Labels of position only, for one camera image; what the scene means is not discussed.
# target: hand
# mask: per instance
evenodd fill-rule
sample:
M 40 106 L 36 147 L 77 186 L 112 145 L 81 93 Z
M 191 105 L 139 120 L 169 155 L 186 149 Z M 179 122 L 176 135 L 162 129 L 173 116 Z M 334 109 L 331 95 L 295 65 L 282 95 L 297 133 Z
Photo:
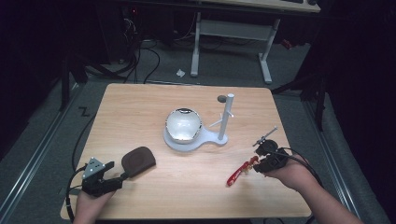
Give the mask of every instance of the hand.
M 295 155 L 296 159 L 303 161 L 301 156 Z M 265 176 L 270 176 L 279 179 L 283 185 L 290 189 L 300 191 L 318 185 L 318 181 L 312 174 L 299 162 L 293 159 L 288 159 L 286 165 L 280 169 L 264 173 Z
M 95 198 L 81 191 L 77 198 L 76 216 L 73 223 L 94 223 L 105 204 L 115 193 L 116 191 L 112 191 Z

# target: black cable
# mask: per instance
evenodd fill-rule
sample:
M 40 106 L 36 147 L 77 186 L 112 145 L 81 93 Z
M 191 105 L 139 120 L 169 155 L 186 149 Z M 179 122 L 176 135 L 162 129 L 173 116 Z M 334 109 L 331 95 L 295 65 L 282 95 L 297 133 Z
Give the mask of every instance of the black cable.
M 76 170 L 73 175 L 70 177 L 69 182 L 67 183 L 67 189 L 66 189 L 66 194 L 65 194 L 65 203 L 66 203 L 66 209 L 67 209 L 67 214 L 69 215 L 70 221 L 73 223 L 74 221 L 74 214 L 73 214 L 73 209 L 70 203 L 70 185 L 72 184 L 72 181 L 74 177 L 81 171 L 84 171 L 87 168 L 87 164 L 85 164 L 83 167 L 79 168 Z
M 311 224 L 315 220 L 315 217 L 312 215 L 306 222 L 305 224 Z
M 311 173 L 311 175 L 318 181 L 320 186 L 323 187 L 322 182 L 321 182 L 317 172 L 315 172 L 314 168 L 312 168 L 312 166 L 308 162 L 306 162 L 305 159 L 303 159 L 304 161 L 302 161 L 302 160 L 299 160 L 293 156 L 285 155 L 282 153 L 278 153 L 278 152 L 274 152 L 274 151 L 267 151 L 267 150 L 266 150 L 266 152 L 272 153 L 272 154 L 275 154 L 278 156 L 283 156 L 283 157 L 286 157 L 286 158 L 289 158 L 289 159 L 299 162 L 301 165 L 303 165 L 309 171 L 309 173 Z
M 141 38 L 141 36 L 142 36 L 141 33 L 136 34 L 134 36 L 134 39 L 136 39 L 136 41 L 133 44 L 131 44 L 127 50 L 126 58 L 128 58 L 130 60 L 128 65 L 126 65 L 125 67 L 121 68 L 118 71 L 111 72 L 111 74 L 114 74 L 115 76 L 108 76 L 108 77 L 115 77 L 116 79 L 124 79 L 124 83 L 126 82 L 125 77 L 121 77 L 121 76 L 119 76 L 119 74 L 127 72 L 128 70 L 131 70 L 130 73 L 132 73 L 132 71 L 134 71 L 134 69 L 137 67 L 138 61 L 136 60 L 136 57 L 134 55 L 134 50 L 137 48 L 140 48 L 141 41 L 139 41 L 139 39 Z M 85 67 L 85 71 L 87 73 L 95 75 L 95 76 L 106 76 L 106 73 L 104 73 L 103 71 L 94 72 L 91 69 L 89 69 L 88 67 Z
M 174 39 L 174 43 L 175 43 L 175 44 L 178 45 L 177 41 L 179 41 L 179 40 L 184 40 L 184 39 L 188 39 L 188 38 L 191 38 L 191 37 L 195 36 L 195 35 L 191 35 L 191 31 L 192 31 L 192 28 L 194 27 L 194 24 L 196 23 L 196 22 L 195 22 L 196 17 L 197 17 L 197 12 L 194 13 L 194 17 L 192 18 L 192 22 L 191 22 L 190 29 L 189 29 L 189 30 L 187 31 L 187 33 L 186 33 L 185 35 L 183 35 L 181 38 Z
M 304 162 L 305 162 L 306 164 L 309 165 L 309 162 L 308 162 L 308 161 L 305 159 L 305 157 L 304 157 L 300 152 L 298 152 L 297 150 L 292 149 L 292 148 L 290 148 L 290 147 L 282 147 L 282 148 L 288 149 L 288 150 L 290 150 L 291 152 L 294 152 L 295 154 L 301 156 L 301 158 L 303 158 Z
M 277 220 L 280 221 L 280 223 L 285 224 L 281 218 L 277 218 Z
M 215 46 L 214 48 L 206 48 L 203 46 L 205 43 L 203 43 L 204 41 L 202 41 L 202 40 L 204 40 L 204 39 L 202 38 L 202 40 L 200 41 L 199 47 L 201 49 L 214 50 L 214 49 L 218 49 L 223 44 L 222 38 L 219 36 L 216 36 L 216 37 L 211 36 L 209 39 L 216 40 L 219 44 L 217 46 Z
M 228 43 L 228 44 L 232 44 L 232 45 L 237 45 L 237 46 L 245 46 L 245 45 L 254 44 L 254 43 L 259 42 L 258 40 L 248 39 L 248 40 L 244 40 L 243 43 L 238 43 L 238 42 L 232 41 L 232 40 L 230 40 L 230 39 L 235 39 L 235 38 L 226 38 L 226 37 L 223 37 L 223 38 L 222 38 L 222 41 L 223 41 L 224 43 Z
M 76 142 L 76 144 L 75 144 L 75 147 L 73 148 L 73 154 L 72 154 L 72 168 L 73 168 L 73 171 L 75 171 L 75 170 L 77 169 L 77 166 L 75 165 L 74 158 L 75 158 L 75 156 L 76 156 L 76 151 L 77 151 L 77 147 L 78 147 L 79 141 L 81 140 L 82 135 L 85 133 L 85 130 L 87 130 L 88 126 L 90 125 L 90 123 L 93 121 L 93 119 L 94 119 L 95 117 L 96 117 L 96 113 L 92 116 L 92 118 L 90 119 L 90 121 L 88 121 L 88 123 L 85 125 L 84 129 L 83 129 L 83 130 L 81 131 L 81 133 L 79 134 L 78 140 L 77 140 L 77 142 Z
M 72 189 L 76 189 L 76 188 L 79 188 L 79 187 L 82 187 L 82 185 L 77 185 L 77 186 L 74 186 L 73 188 L 70 188 L 69 189 L 69 193 L 70 193 L 70 191 L 72 191 Z
M 138 60 L 136 59 L 136 56 L 134 55 L 134 66 L 131 68 L 131 71 L 128 73 L 128 75 L 123 80 L 123 83 L 126 83 L 128 81 L 129 76 L 132 74 L 133 71 L 136 73 L 137 63 L 138 63 Z
M 137 54 L 137 63 L 140 62 L 140 57 L 141 57 L 141 45 L 139 47 L 139 51 L 138 51 L 138 54 Z M 137 84 L 137 65 L 136 65 L 136 69 L 134 71 L 134 84 Z
M 95 63 L 95 62 L 91 61 L 90 59 L 88 59 L 88 58 L 86 58 L 86 57 L 84 57 L 82 55 L 79 55 L 77 53 L 73 53 L 72 55 L 80 63 L 87 64 L 87 65 L 93 67 L 97 71 L 101 72 L 104 76 L 112 77 L 112 78 L 115 78 L 115 79 L 122 79 L 123 78 L 123 77 L 120 77 L 118 74 L 116 74 L 116 73 L 108 70 L 107 68 L 103 67 L 101 64 Z
M 152 49 L 146 49 L 146 50 L 149 50 L 149 51 L 155 53 L 155 54 L 157 55 L 157 57 L 158 57 L 158 62 L 157 62 L 157 65 L 154 67 L 154 69 L 153 69 L 150 73 L 148 73 L 148 75 L 146 75 L 146 78 L 145 78 L 145 80 L 143 81 L 143 84 L 146 84 L 146 82 L 147 82 L 149 76 L 151 76 L 151 74 L 153 74 L 154 71 L 157 70 L 158 66 L 160 65 L 160 55 L 159 55 L 157 52 L 155 52 L 154 50 L 152 50 Z

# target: dark background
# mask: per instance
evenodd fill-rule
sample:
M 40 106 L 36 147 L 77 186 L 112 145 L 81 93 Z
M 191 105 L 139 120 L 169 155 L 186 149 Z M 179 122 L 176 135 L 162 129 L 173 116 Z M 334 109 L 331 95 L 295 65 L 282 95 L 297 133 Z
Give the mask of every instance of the dark background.
M 396 74 L 395 2 L 322 0 L 319 4 L 321 15 L 347 20 L 318 23 L 285 19 L 276 43 L 287 39 L 295 45 L 312 44 L 296 79 L 326 73 L 326 91 L 350 149 L 389 219 L 396 222 L 391 210 L 396 200 L 392 82 Z M 191 12 L 142 8 L 138 13 L 146 22 L 141 24 L 143 32 L 169 45 L 173 29 L 182 32 L 191 24 Z M 108 5 L 2 1 L 1 158 L 59 79 L 62 59 L 71 49 L 96 63 L 124 57 L 121 14 L 119 7 Z M 311 81 L 301 88 L 315 85 Z

